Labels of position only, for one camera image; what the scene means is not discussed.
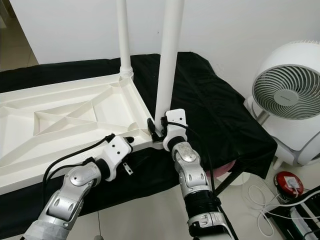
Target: black stand leg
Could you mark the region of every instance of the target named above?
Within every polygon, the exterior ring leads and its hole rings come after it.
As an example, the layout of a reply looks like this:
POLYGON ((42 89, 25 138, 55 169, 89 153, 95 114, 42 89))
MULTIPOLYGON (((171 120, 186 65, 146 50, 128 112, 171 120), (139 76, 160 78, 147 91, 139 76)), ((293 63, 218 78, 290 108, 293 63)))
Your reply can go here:
POLYGON ((215 193, 218 196, 223 190, 225 190, 240 174, 242 171, 233 171, 231 174, 216 188, 215 193))
POLYGON ((94 240, 104 240, 104 238, 102 236, 95 236, 94 240))

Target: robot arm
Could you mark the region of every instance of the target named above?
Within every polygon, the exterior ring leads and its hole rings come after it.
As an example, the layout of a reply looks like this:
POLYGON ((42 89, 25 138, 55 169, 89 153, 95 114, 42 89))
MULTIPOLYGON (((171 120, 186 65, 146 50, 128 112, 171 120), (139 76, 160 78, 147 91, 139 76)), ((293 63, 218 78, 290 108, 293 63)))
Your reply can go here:
MULTIPOLYGON (((171 152, 185 208, 189 217, 189 233, 195 240, 235 240, 220 201, 212 191, 199 154, 187 142, 183 109, 165 114, 163 147, 171 152)), ((44 207, 39 218, 25 232, 22 240, 66 240, 84 204, 84 197, 101 180, 112 181, 123 158, 132 151, 126 139, 114 136, 100 158, 71 169, 60 190, 44 207)))
POLYGON ((61 189, 51 196, 21 239, 66 240, 83 207, 84 197, 101 180, 115 179, 117 166, 131 151, 123 137, 115 136, 97 161, 71 169, 64 176, 61 189))
POLYGON ((165 113, 163 146, 171 152, 179 174, 190 235, 196 240, 234 240, 227 216, 221 211, 220 200, 200 165, 200 156, 187 142, 186 129, 168 122, 186 126, 185 111, 175 109, 165 113))

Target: white fan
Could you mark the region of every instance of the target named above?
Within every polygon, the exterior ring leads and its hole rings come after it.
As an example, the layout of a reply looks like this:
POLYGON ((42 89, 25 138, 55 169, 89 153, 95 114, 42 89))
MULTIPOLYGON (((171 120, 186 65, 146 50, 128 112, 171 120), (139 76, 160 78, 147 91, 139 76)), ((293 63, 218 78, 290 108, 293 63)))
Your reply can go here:
POLYGON ((274 164, 320 161, 320 42, 295 41, 262 64, 246 108, 278 143, 274 164))

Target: black tablecloth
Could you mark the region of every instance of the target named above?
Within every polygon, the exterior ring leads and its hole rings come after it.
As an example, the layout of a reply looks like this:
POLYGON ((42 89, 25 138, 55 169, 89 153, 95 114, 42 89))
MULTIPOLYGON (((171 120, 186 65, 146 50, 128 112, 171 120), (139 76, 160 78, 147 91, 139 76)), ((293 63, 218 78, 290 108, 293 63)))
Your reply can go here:
MULTIPOLYGON (((155 115, 160 55, 131 57, 134 83, 150 113, 155 115)), ((0 72, 0 92, 116 74, 120 59, 43 64, 0 72)), ((209 62, 192 52, 177 57, 171 109, 185 109, 188 125, 207 145, 215 168, 237 160, 231 171, 245 170, 265 178, 277 144, 243 106, 244 98, 220 79, 209 62)), ((191 145, 201 151, 192 134, 191 145)), ((205 169, 209 166, 205 157, 205 169)), ((103 181, 84 199, 81 215, 177 185, 174 162, 168 152, 152 148, 134 152, 128 163, 134 174, 119 169, 112 182, 103 181)), ((55 178, 48 197, 62 184, 55 178)), ((0 196, 0 239, 23 233, 41 211, 41 183, 0 196)))

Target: tiled floor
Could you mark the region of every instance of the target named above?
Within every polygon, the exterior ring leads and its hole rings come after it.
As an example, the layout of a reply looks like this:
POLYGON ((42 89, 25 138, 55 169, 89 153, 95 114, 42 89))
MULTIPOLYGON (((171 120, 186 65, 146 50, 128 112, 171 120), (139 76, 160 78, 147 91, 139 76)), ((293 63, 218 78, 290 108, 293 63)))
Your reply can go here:
MULTIPOLYGON (((37 65, 23 31, 16 20, 7 29, 1 29, 0 70, 37 65)), ((274 195, 265 182, 255 175, 243 186, 229 186, 221 195, 223 208, 227 213, 240 240, 267 239, 258 230, 257 206, 248 203, 250 185, 259 186, 267 200, 274 195)), ((260 195, 256 201, 262 201, 260 195)), ((67 240, 93 240, 102 235, 105 240, 188 240, 188 220, 185 204, 179 186, 155 195, 135 199, 114 207, 80 217, 67 240)), ((262 229, 270 229, 262 220, 262 229)), ((20 236, 7 238, 19 240, 20 236)), ((282 240, 278 232, 272 238, 282 240)))
POLYGON ((13 18, 7 28, 0 29, 0 71, 25 68, 37 64, 37 59, 19 22, 16 18, 13 18))

